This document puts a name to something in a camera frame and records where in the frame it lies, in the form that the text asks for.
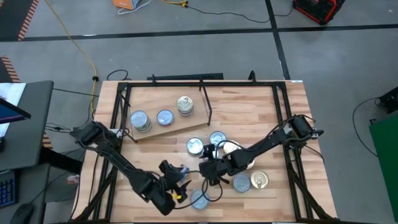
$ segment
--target concrete floor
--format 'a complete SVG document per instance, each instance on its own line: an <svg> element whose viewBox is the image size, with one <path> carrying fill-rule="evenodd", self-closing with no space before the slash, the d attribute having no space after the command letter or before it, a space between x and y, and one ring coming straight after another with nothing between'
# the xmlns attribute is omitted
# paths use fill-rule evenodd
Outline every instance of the concrete floor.
<svg viewBox="0 0 398 224"><path fill-rule="evenodd" d="M290 10L291 0L271 0L276 14ZM132 14L119 16L109 0L50 0L73 35L118 34L204 29L270 28L230 15L203 15L158 0ZM191 0L204 11L231 11L267 20L263 0ZM317 25L297 11L277 17L278 27ZM392 24L398 21L398 1L350 0L329 26ZM30 24L27 37L65 35L44 1ZM342 220L394 223L380 165L356 139L351 114L365 99L398 85L398 29L280 33L290 76L303 80L320 138L322 154L338 216ZM143 80L152 74L183 75L223 72L225 79L246 79L254 70L259 79L283 80L272 33L192 35L79 40L94 61L100 80L116 69ZM55 88L91 91L93 71L68 40L0 43L23 82L53 80ZM55 91L48 122L76 126L87 118L89 96ZM383 117L371 102L356 114L364 142L373 148L369 119ZM49 133L54 149L75 149L68 135ZM53 170L55 176L59 170ZM55 184L47 198L71 189ZM73 201L47 204L44 223L65 221Z"/></svg>

